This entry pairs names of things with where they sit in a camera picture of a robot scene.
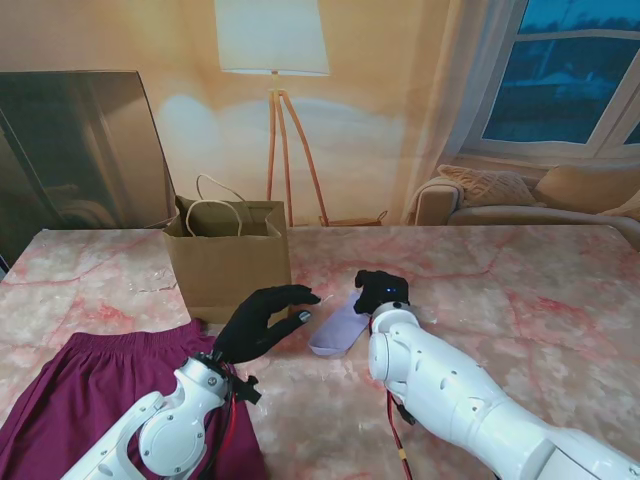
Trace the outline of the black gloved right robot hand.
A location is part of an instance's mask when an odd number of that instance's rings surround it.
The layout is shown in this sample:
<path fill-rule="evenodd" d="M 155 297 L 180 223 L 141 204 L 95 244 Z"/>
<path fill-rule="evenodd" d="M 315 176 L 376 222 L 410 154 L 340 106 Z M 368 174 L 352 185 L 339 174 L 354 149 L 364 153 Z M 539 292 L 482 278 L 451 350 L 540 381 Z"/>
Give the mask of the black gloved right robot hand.
<path fill-rule="evenodd" d="M 385 271 L 359 270 L 355 287 L 360 289 L 360 296 L 354 303 L 357 314 L 372 315 L 378 307 L 389 302 L 410 304 L 407 280 Z"/>

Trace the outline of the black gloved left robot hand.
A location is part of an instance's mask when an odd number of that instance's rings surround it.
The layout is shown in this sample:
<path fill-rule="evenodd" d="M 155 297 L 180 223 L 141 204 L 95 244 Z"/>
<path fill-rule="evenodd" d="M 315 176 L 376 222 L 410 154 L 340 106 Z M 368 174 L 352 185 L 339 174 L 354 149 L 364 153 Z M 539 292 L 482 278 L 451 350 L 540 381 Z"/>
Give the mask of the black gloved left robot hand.
<path fill-rule="evenodd" d="M 215 360 L 241 364 L 267 353 L 303 326 L 299 312 L 269 325 L 270 318 L 289 307 L 316 305 L 321 298 L 304 285 L 282 285 L 256 290 L 235 310 L 213 346 Z"/>

